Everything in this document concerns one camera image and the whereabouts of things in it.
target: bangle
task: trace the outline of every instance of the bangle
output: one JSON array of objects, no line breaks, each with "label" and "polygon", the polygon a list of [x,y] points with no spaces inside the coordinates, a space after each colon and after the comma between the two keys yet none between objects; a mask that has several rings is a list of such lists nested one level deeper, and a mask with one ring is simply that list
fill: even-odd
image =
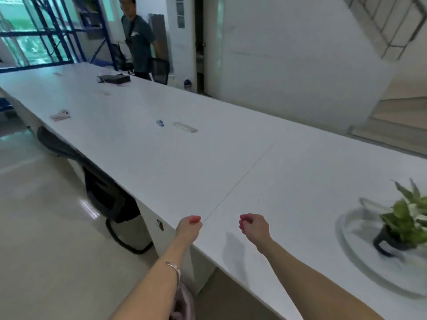
[{"label": "bangle", "polygon": [[179,283],[181,282],[181,270],[174,264],[171,264],[171,262],[165,262],[165,265],[172,267],[176,271],[176,274],[178,277],[178,283],[177,283],[177,286],[178,286]]}]

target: white tray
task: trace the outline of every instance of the white tray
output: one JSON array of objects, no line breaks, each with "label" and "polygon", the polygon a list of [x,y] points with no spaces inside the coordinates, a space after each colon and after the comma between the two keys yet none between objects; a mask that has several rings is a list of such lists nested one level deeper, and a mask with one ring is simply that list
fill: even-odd
[{"label": "white tray", "polygon": [[382,242],[381,247],[396,257],[378,253],[372,245],[384,223],[380,213],[391,210],[367,199],[360,200],[364,209],[342,215],[337,221],[337,235],[347,249],[380,278],[415,294],[427,296],[427,248],[417,247],[402,252]]}]

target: chair leg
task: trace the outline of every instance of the chair leg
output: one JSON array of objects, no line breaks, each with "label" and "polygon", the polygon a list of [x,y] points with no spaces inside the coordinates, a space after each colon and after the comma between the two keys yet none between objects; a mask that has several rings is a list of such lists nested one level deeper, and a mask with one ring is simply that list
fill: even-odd
[{"label": "chair leg", "polygon": [[110,219],[106,219],[105,225],[107,226],[108,232],[110,233],[111,237],[113,237],[114,241],[117,242],[124,249],[130,251],[133,254],[142,255],[143,253],[146,253],[151,247],[154,246],[153,242],[150,242],[145,248],[143,248],[141,250],[135,249],[129,245],[126,245],[124,242],[122,242],[119,239],[119,237],[117,237],[116,233],[114,232],[113,228],[111,227],[111,220]]}]

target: potted plant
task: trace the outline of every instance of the potted plant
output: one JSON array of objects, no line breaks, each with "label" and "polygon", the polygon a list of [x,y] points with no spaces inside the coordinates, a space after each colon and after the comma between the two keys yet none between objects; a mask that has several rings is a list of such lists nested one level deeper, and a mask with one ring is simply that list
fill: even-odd
[{"label": "potted plant", "polygon": [[394,257],[385,251],[381,242],[387,242],[398,250],[416,248],[427,243],[427,196],[422,197],[416,184],[410,179],[412,191],[395,182],[396,188],[403,194],[403,199],[396,201],[393,212],[380,215],[384,226],[373,240],[378,252]]}]

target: person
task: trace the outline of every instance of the person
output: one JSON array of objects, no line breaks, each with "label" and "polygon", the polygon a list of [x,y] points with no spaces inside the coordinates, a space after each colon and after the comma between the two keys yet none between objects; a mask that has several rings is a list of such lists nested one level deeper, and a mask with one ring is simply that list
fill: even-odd
[{"label": "person", "polygon": [[[182,219],[175,239],[148,274],[125,298],[110,320],[167,320],[176,287],[177,271],[202,227],[199,216]],[[288,253],[270,237],[262,215],[241,215],[239,228],[263,254],[304,320],[384,320],[362,301]]]},{"label": "person", "polygon": [[136,0],[119,0],[123,11],[122,26],[126,44],[132,55],[135,76],[150,80],[147,72],[148,59],[151,58],[150,44],[153,44],[157,58],[160,58],[158,42],[149,24],[136,14]]}]

